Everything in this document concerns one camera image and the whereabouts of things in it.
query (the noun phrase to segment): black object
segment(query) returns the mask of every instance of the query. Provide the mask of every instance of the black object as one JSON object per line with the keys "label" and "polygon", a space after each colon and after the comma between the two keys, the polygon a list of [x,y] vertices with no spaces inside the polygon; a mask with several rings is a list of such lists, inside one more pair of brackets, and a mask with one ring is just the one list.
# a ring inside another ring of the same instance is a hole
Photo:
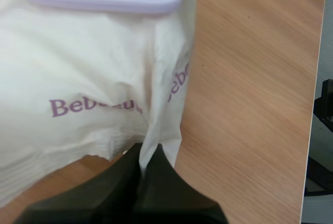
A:
{"label": "black object", "polygon": [[135,144],[105,172],[29,206],[14,224],[227,224],[218,203],[198,193],[174,171],[162,145],[145,177]]}
{"label": "black object", "polygon": [[313,113],[333,132],[333,80],[323,82],[322,96],[314,101]]}

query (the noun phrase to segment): wooden table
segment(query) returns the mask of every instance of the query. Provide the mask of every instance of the wooden table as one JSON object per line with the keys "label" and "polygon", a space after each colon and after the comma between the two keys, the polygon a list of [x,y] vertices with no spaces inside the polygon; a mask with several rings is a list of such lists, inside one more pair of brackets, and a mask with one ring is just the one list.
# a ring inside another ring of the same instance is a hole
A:
{"label": "wooden table", "polygon": [[[230,223],[299,223],[324,0],[198,0],[176,170]],[[86,157],[0,210],[70,189],[111,163]]]}

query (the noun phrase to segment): gray wall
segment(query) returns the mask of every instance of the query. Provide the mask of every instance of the gray wall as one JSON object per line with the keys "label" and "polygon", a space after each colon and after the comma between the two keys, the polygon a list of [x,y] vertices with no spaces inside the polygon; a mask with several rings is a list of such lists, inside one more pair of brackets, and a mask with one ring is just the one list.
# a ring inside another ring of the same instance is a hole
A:
{"label": "gray wall", "polygon": [[[321,47],[319,52],[318,77],[315,98],[322,93],[322,83],[333,79],[333,0],[325,1]],[[333,171],[333,133],[313,116],[309,155]]]}

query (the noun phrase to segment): wooden surface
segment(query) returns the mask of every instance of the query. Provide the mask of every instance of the wooden surface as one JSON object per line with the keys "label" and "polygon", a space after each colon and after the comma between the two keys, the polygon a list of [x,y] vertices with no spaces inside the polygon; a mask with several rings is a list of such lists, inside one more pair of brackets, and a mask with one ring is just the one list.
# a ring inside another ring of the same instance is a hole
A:
{"label": "wooden surface", "polygon": [[[299,223],[324,0],[198,0],[196,56],[176,170],[230,223]],[[86,157],[0,210],[23,208],[110,165]]]}

